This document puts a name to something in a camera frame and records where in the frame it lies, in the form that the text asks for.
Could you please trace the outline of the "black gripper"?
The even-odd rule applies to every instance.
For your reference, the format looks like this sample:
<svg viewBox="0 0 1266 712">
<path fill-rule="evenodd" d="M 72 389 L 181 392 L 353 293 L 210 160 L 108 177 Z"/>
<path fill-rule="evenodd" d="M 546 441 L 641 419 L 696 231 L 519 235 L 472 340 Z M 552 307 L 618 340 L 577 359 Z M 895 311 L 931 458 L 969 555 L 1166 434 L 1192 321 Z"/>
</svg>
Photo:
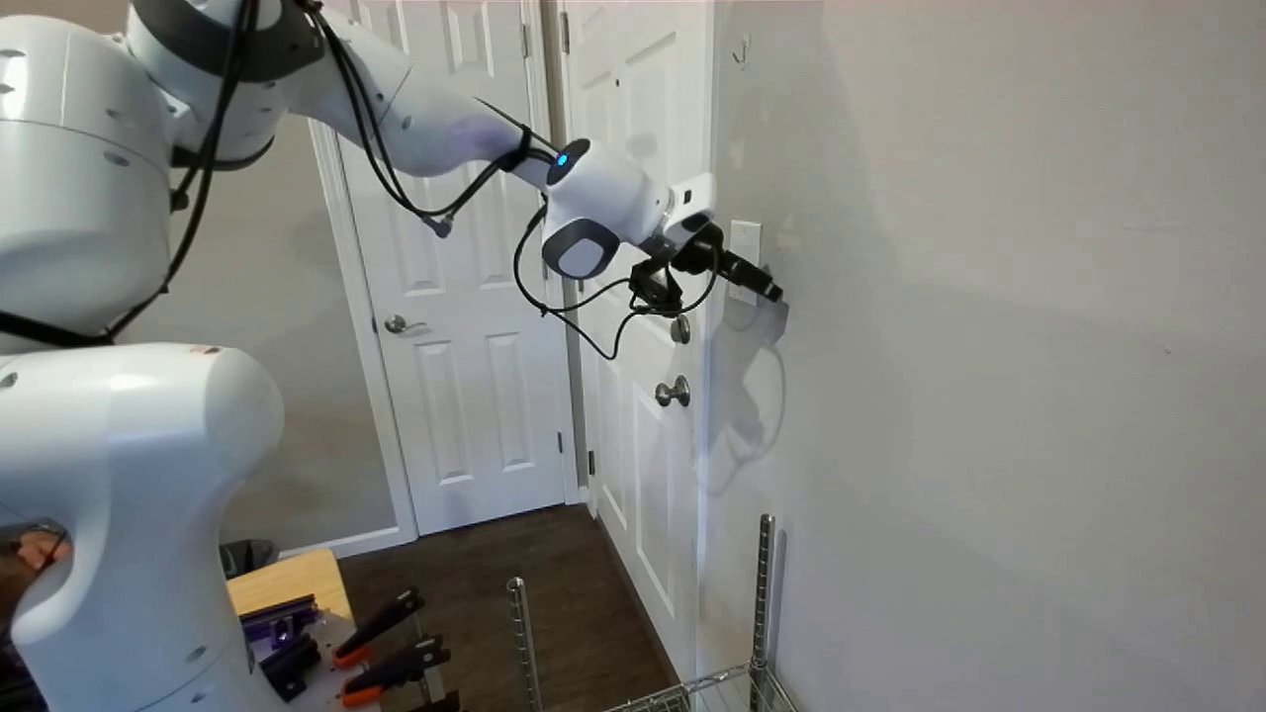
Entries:
<svg viewBox="0 0 1266 712">
<path fill-rule="evenodd" d="M 785 301 L 785 284 L 744 257 L 725 251 L 725 231 L 712 218 L 684 218 L 675 231 L 675 252 L 670 257 L 674 270 L 684 273 L 719 273 L 725 280 L 738 280 L 746 293 L 765 301 Z"/>
</svg>

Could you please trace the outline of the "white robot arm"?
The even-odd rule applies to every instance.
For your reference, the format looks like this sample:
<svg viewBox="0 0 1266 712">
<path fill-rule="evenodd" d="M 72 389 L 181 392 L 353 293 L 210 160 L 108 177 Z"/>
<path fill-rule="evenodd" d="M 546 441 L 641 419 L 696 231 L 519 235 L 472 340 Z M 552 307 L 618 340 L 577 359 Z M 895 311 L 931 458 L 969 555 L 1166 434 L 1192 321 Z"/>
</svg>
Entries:
<svg viewBox="0 0 1266 712">
<path fill-rule="evenodd" d="M 692 182 L 592 137 L 552 151 L 322 0 L 129 0 L 117 34 L 4 16 L 0 487 L 66 534 L 13 616 L 46 712 L 287 712 L 217 557 L 228 500 L 281 443 L 281 389 L 240 347 L 129 335 L 186 263 L 171 231 L 287 114 L 361 141 L 389 182 L 479 168 L 533 187 L 541 263 L 591 280 L 635 251 L 645 311 L 682 307 L 682 273 L 779 293 Z"/>
</svg>

